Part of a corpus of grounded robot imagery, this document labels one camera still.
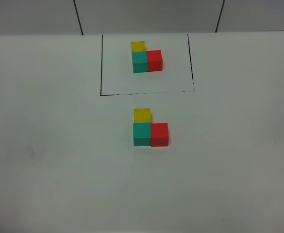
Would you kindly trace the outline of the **template yellow cube block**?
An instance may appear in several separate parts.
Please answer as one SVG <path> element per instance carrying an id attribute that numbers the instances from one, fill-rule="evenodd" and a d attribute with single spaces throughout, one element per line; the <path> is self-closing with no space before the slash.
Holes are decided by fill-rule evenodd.
<path id="1" fill-rule="evenodd" d="M 146 51 L 145 41 L 134 41 L 131 42 L 131 52 L 144 52 Z"/>

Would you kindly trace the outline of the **template green cube block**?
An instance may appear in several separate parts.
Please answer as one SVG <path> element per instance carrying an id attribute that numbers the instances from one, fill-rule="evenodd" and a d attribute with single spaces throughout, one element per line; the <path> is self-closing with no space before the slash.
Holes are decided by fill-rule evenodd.
<path id="1" fill-rule="evenodd" d="M 145 51 L 132 52 L 133 73 L 148 72 L 148 59 Z"/>

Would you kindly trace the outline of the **template red cube block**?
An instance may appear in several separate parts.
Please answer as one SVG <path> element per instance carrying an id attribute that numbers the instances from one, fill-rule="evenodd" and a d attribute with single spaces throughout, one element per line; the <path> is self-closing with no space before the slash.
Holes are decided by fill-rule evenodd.
<path id="1" fill-rule="evenodd" d="M 146 51 L 148 60 L 148 72 L 162 71 L 163 58 L 161 50 L 148 50 Z"/>

